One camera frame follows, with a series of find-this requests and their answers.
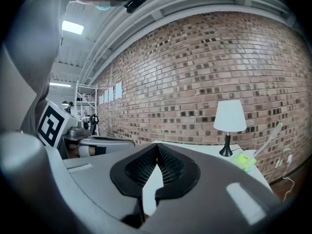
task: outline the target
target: white cable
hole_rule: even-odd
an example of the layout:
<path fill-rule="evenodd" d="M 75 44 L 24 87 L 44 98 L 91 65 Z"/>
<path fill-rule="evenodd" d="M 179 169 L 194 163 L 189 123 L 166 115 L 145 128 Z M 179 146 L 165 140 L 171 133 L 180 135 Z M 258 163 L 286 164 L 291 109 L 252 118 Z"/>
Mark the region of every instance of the white cable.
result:
<path fill-rule="evenodd" d="M 288 177 L 284 177 L 283 179 L 289 179 L 289 180 L 292 182 L 291 189 L 285 193 L 285 196 L 284 196 L 284 199 L 283 199 L 283 202 L 284 202 L 284 201 L 285 201 L 285 199 L 286 199 L 286 197 L 287 197 L 287 194 L 288 194 L 288 193 L 290 193 L 290 192 L 292 191 L 292 189 L 293 189 L 293 187 L 294 187 L 295 182 L 294 182 L 293 180 L 291 180 L 290 178 L 288 178 Z"/>
<path fill-rule="evenodd" d="M 290 190 L 287 191 L 287 192 L 285 193 L 284 198 L 283 198 L 283 202 L 286 200 L 287 194 L 290 193 L 290 192 L 292 191 L 292 189 L 293 189 L 293 187 L 294 187 L 294 185 L 295 185 L 295 182 L 294 182 L 293 180 L 291 180 L 291 179 L 288 178 L 288 177 L 284 177 L 284 176 L 286 175 L 286 171 L 287 171 L 288 168 L 290 167 L 291 163 L 292 163 L 292 161 L 290 160 L 290 162 L 289 162 L 289 164 L 288 164 L 288 166 L 287 166 L 287 168 L 286 168 L 286 170 L 285 170 L 285 172 L 284 172 L 283 179 L 289 179 L 289 180 L 292 182 L 292 186 L 291 186 Z"/>

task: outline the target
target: ceiling light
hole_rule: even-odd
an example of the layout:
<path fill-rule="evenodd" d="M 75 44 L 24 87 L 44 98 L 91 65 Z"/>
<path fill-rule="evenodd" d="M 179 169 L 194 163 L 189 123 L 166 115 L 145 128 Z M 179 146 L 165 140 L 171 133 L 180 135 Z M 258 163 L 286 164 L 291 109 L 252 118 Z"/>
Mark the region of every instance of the ceiling light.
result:
<path fill-rule="evenodd" d="M 83 31 L 83 26 L 73 22 L 63 21 L 62 30 L 66 30 L 81 35 Z"/>
<path fill-rule="evenodd" d="M 60 87 L 68 87 L 68 88 L 71 87 L 71 85 L 68 85 L 68 84 L 60 84 L 60 83 L 53 83 L 53 82 L 50 82 L 50 86 L 60 86 Z"/>

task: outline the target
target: white shelving unit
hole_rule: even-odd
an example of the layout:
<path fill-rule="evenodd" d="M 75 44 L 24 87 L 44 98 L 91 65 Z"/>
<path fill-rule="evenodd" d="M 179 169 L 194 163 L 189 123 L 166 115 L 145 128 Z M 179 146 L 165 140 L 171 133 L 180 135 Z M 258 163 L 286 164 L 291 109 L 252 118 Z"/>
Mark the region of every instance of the white shelving unit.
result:
<path fill-rule="evenodd" d="M 92 98 L 92 95 L 95 93 L 94 96 L 94 101 L 88 101 L 86 100 L 85 95 L 88 96 L 88 99 Z M 98 97 L 98 86 L 91 86 L 91 85 L 86 85 L 86 84 L 80 84 L 77 81 L 76 84 L 76 95 L 75 95 L 75 103 L 74 103 L 74 107 L 76 109 L 76 115 L 75 117 L 78 120 L 88 120 L 89 116 L 85 116 L 83 115 L 84 112 L 84 108 L 85 107 L 90 107 L 90 109 L 94 110 L 93 113 L 90 112 L 90 114 L 98 114 L 97 111 L 97 97 Z"/>

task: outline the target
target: white paper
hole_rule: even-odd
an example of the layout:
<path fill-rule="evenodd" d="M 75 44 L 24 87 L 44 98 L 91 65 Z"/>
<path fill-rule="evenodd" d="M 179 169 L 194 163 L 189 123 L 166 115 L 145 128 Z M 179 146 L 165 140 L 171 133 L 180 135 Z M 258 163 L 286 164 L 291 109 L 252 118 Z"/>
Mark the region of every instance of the white paper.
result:
<path fill-rule="evenodd" d="M 98 103 L 99 103 L 100 105 L 104 103 L 104 96 L 100 96 L 100 97 L 98 98 Z"/>
<path fill-rule="evenodd" d="M 108 102 L 108 90 L 104 91 L 104 103 Z"/>
<path fill-rule="evenodd" d="M 108 89 L 108 101 L 114 100 L 114 87 Z"/>
<path fill-rule="evenodd" d="M 116 83 L 116 90 L 115 90 L 115 99 L 122 98 L 122 81 Z"/>

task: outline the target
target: green object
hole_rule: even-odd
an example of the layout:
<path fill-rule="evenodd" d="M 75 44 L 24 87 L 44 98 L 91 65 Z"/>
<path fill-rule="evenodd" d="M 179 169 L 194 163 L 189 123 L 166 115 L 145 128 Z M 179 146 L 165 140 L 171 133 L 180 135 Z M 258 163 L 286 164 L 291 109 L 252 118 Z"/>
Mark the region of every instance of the green object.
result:
<path fill-rule="evenodd" d="M 257 161 L 254 157 L 249 157 L 243 153 L 240 153 L 232 161 L 234 165 L 246 172 L 251 171 L 254 168 L 256 162 Z"/>
<path fill-rule="evenodd" d="M 283 149 L 283 153 L 284 153 L 284 152 L 287 152 L 287 151 L 290 151 L 290 150 L 291 150 L 290 148 L 284 148 L 284 149 Z"/>

